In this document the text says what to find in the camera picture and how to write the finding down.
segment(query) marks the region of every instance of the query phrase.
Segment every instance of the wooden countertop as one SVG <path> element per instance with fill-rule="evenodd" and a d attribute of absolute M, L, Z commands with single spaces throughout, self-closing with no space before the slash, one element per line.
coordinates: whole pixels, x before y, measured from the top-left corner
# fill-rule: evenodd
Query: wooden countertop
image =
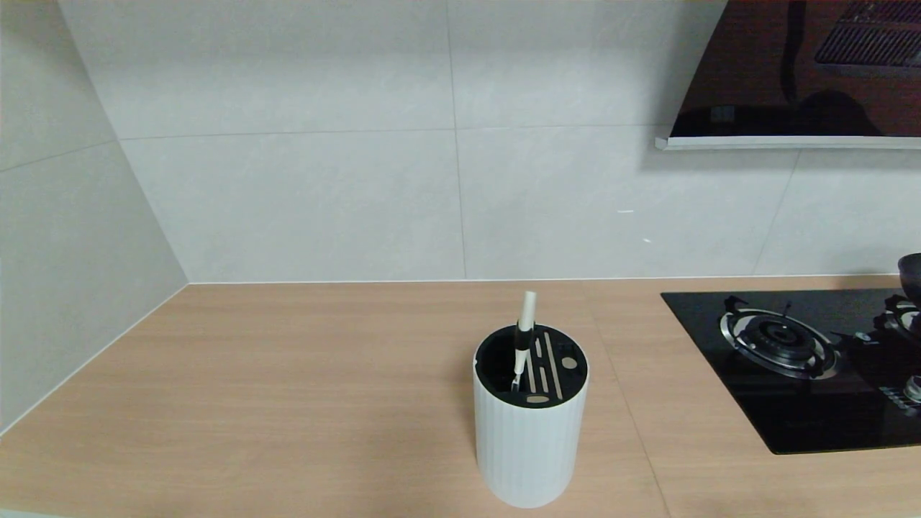
<path fill-rule="evenodd" d="M 124 516 L 906 517 L 921 447 L 771 454 L 664 290 L 894 277 L 189 286 L 0 443 L 0 508 Z M 576 473 L 510 508 L 476 467 L 472 353 L 540 294 L 591 362 Z"/>

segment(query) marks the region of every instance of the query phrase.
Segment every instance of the wall tile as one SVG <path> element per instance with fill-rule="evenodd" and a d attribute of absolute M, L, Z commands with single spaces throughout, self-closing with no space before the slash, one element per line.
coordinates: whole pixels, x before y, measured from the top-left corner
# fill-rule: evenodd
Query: wall tile
<path fill-rule="evenodd" d="M 191 282 L 463 278 L 453 132 L 123 145 Z"/>
<path fill-rule="evenodd" d="M 671 124 L 723 5 L 452 1 L 458 127 Z"/>
<path fill-rule="evenodd" d="M 0 33 L 0 171 L 115 137 L 57 4 L 3 0 Z"/>
<path fill-rule="evenodd" d="M 2 430 L 185 275 L 117 143 L 0 173 L 0 221 Z"/>
<path fill-rule="evenodd" d="M 921 252 L 921 152 L 806 150 L 757 274 L 898 271 Z"/>
<path fill-rule="evenodd" d="M 468 278 L 749 275 L 797 152 L 663 152 L 654 130 L 460 131 Z"/>
<path fill-rule="evenodd" d="M 119 138 L 453 127 L 438 0 L 73 0 Z"/>

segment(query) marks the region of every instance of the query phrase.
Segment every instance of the backsplash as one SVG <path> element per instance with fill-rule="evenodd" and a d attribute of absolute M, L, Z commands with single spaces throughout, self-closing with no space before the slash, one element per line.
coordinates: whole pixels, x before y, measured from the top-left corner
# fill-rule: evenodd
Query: backsplash
<path fill-rule="evenodd" d="M 3 433 L 186 279 L 58 5 L 2 0 L 0 28 Z"/>
<path fill-rule="evenodd" d="M 191 282 L 850 274 L 921 152 L 661 152 L 723 3 L 63 0 Z"/>

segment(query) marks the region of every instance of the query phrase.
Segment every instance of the white knife block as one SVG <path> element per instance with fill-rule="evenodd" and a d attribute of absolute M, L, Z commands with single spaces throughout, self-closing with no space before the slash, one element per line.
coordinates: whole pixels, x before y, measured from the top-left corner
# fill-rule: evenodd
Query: white knife block
<path fill-rule="evenodd" d="M 534 371 L 536 393 L 530 390 L 530 370 L 525 369 L 518 394 L 509 392 L 514 365 L 514 326 L 500 329 L 477 348 L 473 358 L 473 404 L 476 420 L 476 458 L 480 472 L 493 493 L 505 503 L 520 508 L 541 507 L 555 500 L 569 485 L 576 465 L 582 411 L 589 388 L 589 363 L 581 348 L 563 333 L 536 327 L 542 342 L 542 357 L 532 363 L 545 366 L 549 390 L 543 390 L 542 376 Z M 553 342 L 548 351 L 545 334 Z M 531 346 L 535 359 L 536 346 Z M 557 373 L 547 369 L 553 352 Z M 563 358 L 570 360 L 564 368 Z M 553 378 L 565 389 L 562 398 Z M 528 403 L 529 395 L 543 395 L 548 401 Z"/>

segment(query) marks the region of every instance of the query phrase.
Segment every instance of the black glass cooktop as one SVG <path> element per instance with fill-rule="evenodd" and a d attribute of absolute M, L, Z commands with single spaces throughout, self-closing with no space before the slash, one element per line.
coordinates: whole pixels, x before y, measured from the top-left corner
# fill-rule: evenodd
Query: black glass cooktop
<path fill-rule="evenodd" d="M 774 453 L 921 444 L 921 318 L 895 289 L 663 293 Z"/>

